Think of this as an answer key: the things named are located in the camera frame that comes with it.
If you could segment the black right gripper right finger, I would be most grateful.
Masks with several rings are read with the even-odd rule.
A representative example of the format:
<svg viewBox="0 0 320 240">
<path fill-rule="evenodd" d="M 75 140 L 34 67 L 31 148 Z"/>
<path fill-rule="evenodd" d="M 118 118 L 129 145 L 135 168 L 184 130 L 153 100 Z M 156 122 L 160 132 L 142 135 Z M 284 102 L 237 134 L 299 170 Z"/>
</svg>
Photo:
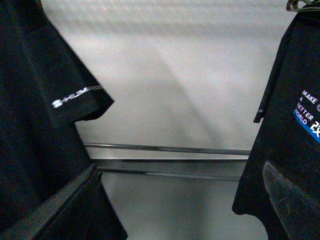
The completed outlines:
<svg viewBox="0 0 320 240">
<path fill-rule="evenodd" d="M 283 171 L 265 162 L 262 171 L 264 188 L 271 205 L 290 240 L 318 240 L 320 238 L 320 202 Z"/>
</svg>

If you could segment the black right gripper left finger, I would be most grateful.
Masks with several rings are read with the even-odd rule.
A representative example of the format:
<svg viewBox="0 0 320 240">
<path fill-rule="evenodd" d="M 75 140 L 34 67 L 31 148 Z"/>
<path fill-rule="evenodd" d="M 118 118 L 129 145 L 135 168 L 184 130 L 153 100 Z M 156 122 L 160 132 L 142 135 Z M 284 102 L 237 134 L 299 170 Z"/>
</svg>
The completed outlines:
<svg viewBox="0 0 320 240">
<path fill-rule="evenodd" d="M 96 211 L 100 174 L 92 164 L 33 213 L 0 234 L 2 240 L 84 240 Z"/>
</svg>

